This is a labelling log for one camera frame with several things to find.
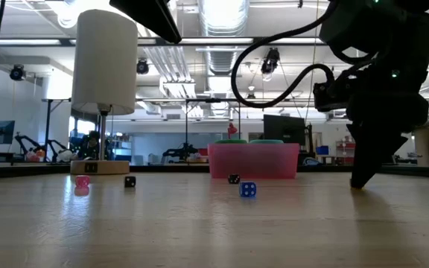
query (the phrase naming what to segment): monitor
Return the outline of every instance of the monitor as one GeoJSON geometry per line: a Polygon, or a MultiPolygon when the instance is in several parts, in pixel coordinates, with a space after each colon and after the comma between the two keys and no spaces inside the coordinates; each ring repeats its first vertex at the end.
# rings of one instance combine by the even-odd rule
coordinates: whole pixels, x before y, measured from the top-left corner
{"type": "Polygon", "coordinates": [[[15,121],[0,121],[0,144],[12,144],[15,121]]]}
{"type": "Polygon", "coordinates": [[[305,120],[304,118],[265,115],[264,139],[305,145],[305,120]]]}

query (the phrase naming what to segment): ceiling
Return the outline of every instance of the ceiling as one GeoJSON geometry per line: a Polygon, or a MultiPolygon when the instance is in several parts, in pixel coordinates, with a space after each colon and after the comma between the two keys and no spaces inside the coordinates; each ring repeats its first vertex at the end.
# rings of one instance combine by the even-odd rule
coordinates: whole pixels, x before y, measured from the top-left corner
{"type": "MultiPolygon", "coordinates": [[[[50,9],[56,1],[30,1],[29,5],[20,0],[8,1],[1,30],[1,37],[5,39],[39,39],[39,38],[73,38],[77,36],[76,27],[63,28],[57,21],[57,14],[50,9]],[[42,12],[30,11],[32,8],[48,10],[42,12]]],[[[282,31],[292,30],[314,21],[325,12],[328,2],[321,0],[304,0],[304,7],[297,8],[297,1],[289,0],[252,0],[250,2],[247,29],[245,36],[270,36],[282,31]]],[[[177,1],[177,25],[183,37],[201,36],[199,14],[197,12],[197,0],[177,1]]],[[[317,30],[304,33],[303,36],[313,37],[317,30]]],[[[247,94],[248,86],[254,86],[256,96],[275,98],[279,96],[287,85],[296,79],[297,75],[306,65],[312,63],[324,63],[334,67],[334,73],[340,72],[349,65],[337,59],[327,46],[299,45],[279,46],[281,55],[281,68],[277,68],[270,82],[262,80],[258,70],[260,62],[264,59],[269,47],[263,47],[252,52],[241,65],[238,72],[238,87],[247,94]]],[[[41,56],[49,57],[62,66],[73,70],[74,47],[3,47],[1,54],[10,56],[41,56]]],[[[354,56],[355,50],[346,52],[354,56]]],[[[139,58],[147,58],[143,49],[138,50],[139,58]]],[[[203,52],[197,52],[197,47],[184,47],[184,57],[188,64],[191,76],[196,83],[196,93],[206,93],[209,88],[206,79],[206,63],[203,52]]],[[[151,68],[149,74],[138,75],[137,83],[140,87],[149,90],[150,86],[159,85],[160,76],[155,68],[151,68]]],[[[324,75],[314,72],[314,76],[307,76],[296,88],[294,93],[297,98],[309,98],[312,84],[323,82],[324,75]]],[[[429,85],[429,75],[425,86],[429,85]]],[[[429,98],[429,90],[422,93],[429,98]]]]}

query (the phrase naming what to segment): lamp base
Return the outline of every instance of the lamp base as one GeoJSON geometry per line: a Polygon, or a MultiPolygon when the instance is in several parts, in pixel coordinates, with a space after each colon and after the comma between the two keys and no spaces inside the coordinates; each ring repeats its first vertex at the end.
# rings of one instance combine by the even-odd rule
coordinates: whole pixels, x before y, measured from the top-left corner
{"type": "Polygon", "coordinates": [[[72,175],[119,175],[130,173],[128,161],[72,161],[72,175]]]}

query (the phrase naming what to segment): die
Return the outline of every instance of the die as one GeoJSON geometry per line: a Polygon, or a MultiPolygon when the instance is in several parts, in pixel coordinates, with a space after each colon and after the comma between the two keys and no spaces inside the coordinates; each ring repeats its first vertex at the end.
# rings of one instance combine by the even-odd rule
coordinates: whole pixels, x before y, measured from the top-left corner
{"type": "Polygon", "coordinates": [[[254,182],[242,182],[239,185],[239,195],[241,197],[255,197],[256,184],[254,182]]]}
{"type": "Polygon", "coordinates": [[[90,177],[83,175],[83,176],[77,176],[75,178],[75,186],[77,188],[87,188],[89,187],[89,183],[90,183],[90,177]]]}
{"type": "Polygon", "coordinates": [[[238,184],[241,181],[241,177],[237,174],[231,174],[228,176],[229,184],[238,184]]]}
{"type": "Polygon", "coordinates": [[[137,184],[137,178],[135,178],[134,176],[126,176],[124,182],[125,188],[134,188],[137,184]]]}

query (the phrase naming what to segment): pink die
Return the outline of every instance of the pink die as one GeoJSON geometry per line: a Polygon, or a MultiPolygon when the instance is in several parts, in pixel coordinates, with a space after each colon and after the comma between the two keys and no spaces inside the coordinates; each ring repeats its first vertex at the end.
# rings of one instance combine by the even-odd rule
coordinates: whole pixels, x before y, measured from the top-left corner
{"type": "Polygon", "coordinates": [[[75,186],[78,188],[87,188],[89,187],[90,177],[89,176],[77,176],[75,178],[75,186]]]}

